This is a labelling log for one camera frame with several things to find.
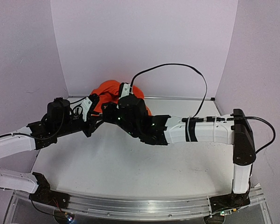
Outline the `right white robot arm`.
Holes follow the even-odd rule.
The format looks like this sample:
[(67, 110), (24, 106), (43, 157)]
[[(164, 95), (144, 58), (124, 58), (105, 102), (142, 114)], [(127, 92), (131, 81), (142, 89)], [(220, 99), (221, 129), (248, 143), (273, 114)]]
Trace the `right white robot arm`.
[(144, 100), (134, 95), (123, 97), (118, 103), (103, 103), (101, 108), (104, 122), (119, 126), (145, 144), (167, 146), (178, 142), (215, 142), (232, 145), (232, 192), (248, 192), (256, 152), (251, 126), (241, 109), (221, 117), (151, 116)]

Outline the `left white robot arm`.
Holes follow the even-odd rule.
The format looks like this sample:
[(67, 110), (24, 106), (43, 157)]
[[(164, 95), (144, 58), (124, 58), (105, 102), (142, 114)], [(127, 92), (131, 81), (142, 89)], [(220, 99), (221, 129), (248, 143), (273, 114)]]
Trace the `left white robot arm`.
[[(26, 151), (40, 150), (56, 144), (58, 138), (72, 133), (83, 132), (87, 137), (100, 120), (94, 111), (99, 102), (97, 94), (91, 94), (72, 103), (64, 98), (55, 98), (48, 103), (47, 112), (40, 121), (30, 123), (12, 133), (0, 136), (0, 159)], [(41, 185), (36, 175), (0, 168), (0, 188), (35, 193), (42, 203), (51, 203), (54, 194)]]

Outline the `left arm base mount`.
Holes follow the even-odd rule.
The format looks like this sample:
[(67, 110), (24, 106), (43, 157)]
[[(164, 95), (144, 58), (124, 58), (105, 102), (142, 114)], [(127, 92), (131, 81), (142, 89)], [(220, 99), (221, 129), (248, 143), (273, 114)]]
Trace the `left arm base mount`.
[(61, 209), (68, 208), (70, 199), (69, 194), (52, 190), (49, 182), (43, 174), (33, 172), (32, 175), (36, 178), (38, 187), (35, 193), (29, 194), (29, 199), (32, 199), (33, 202), (50, 206), (59, 206)]

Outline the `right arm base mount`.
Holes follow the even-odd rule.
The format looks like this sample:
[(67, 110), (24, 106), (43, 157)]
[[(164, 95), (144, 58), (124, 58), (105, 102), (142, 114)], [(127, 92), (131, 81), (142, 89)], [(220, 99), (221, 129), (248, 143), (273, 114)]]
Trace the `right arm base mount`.
[(250, 198), (247, 193), (213, 196), (210, 198), (211, 213), (217, 214), (226, 210), (239, 209), (250, 204)]

